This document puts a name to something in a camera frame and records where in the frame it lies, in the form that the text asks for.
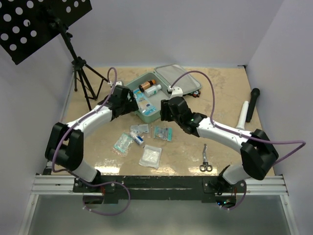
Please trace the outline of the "blue cotton swab bag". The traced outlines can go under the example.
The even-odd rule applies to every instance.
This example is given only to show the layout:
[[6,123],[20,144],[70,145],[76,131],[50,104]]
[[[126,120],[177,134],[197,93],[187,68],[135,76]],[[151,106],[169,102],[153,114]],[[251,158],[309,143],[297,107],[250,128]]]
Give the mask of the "blue cotton swab bag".
[[147,99],[144,93],[142,93],[139,89],[134,90],[134,96],[139,108],[139,111],[148,116],[155,112],[157,109],[156,107]]

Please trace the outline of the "teal clear zip bag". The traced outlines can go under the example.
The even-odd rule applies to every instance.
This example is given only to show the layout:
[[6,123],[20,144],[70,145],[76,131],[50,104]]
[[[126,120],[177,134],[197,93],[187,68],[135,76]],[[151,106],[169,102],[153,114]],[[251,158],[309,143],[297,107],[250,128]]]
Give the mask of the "teal clear zip bag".
[[121,157],[126,157],[134,140],[127,133],[122,133],[117,142],[113,145],[112,151]]

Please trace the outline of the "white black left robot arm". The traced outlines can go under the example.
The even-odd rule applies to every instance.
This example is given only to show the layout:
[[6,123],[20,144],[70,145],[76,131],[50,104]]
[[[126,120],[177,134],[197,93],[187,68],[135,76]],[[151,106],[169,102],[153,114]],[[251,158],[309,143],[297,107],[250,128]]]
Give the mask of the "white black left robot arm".
[[91,111],[75,121],[63,124],[58,122],[52,131],[45,150],[45,158],[54,165],[71,172],[84,180],[84,186],[90,192],[101,188],[100,172],[84,160],[84,138],[119,116],[138,110],[134,92],[122,85],[116,85],[104,100]]

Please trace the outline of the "white plastic bottle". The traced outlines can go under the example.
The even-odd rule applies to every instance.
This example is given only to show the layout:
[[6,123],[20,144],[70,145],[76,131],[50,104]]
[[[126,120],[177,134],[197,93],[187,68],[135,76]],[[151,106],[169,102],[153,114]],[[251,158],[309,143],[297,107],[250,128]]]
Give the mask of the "white plastic bottle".
[[153,85],[150,88],[145,90],[145,95],[147,97],[150,97],[152,95],[155,95],[159,90],[161,90],[162,86],[160,84],[158,85]]

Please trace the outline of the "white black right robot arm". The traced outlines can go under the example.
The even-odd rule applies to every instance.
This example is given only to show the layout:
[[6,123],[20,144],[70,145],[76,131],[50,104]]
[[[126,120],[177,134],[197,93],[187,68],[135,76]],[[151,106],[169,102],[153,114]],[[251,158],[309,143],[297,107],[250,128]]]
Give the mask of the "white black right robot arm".
[[214,122],[192,112],[183,97],[162,100],[160,116],[162,121],[174,121],[187,134],[216,141],[241,155],[241,164],[225,167],[217,177],[216,187],[223,192],[248,178],[263,180],[279,157],[264,131],[243,131]]

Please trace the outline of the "brown bottle orange cap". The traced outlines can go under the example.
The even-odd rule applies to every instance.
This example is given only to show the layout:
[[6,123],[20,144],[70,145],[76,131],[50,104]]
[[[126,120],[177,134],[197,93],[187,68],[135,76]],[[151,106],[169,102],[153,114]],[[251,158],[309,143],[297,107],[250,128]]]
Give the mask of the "brown bottle orange cap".
[[156,81],[154,79],[145,81],[141,85],[138,86],[139,90],[143,93],[146,89],[152,87],[153,85],[156,84]]

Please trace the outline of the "mint green medicine case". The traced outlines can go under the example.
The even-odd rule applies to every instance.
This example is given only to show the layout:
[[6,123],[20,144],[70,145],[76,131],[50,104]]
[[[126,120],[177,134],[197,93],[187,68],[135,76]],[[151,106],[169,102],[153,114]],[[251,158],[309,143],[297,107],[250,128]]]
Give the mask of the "mint green medicine case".
[[147,99],[156,107],[156,111],[148,116],[143,115],[139,110],[136,111],[135,114],[137,114],[137,116],[145,123],[151,123],[160,118],[161,100],[168,100],[170,97],[167,92],[168,87],[170,87],[175,80],[185,72],[186,70],[177,64],[160,66],[156,67],[152,72],[147,72],[128,83],[126,86],[132,91],[139,89],[139,85],[152,79],[156,81],[156,85],[160,84],[162,86],[161,90],[159,90],[155,95],[150,97],[146,96]]

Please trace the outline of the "white gauze pack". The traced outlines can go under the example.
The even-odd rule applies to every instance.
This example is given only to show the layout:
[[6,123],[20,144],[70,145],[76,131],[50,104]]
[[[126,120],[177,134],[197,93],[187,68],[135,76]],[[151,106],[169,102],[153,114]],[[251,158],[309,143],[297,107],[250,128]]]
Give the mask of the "white gauze pack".
[[161,153],[162,148],[145,145],[143,148],[142,157],[139,160],[139,165],[158,169]]

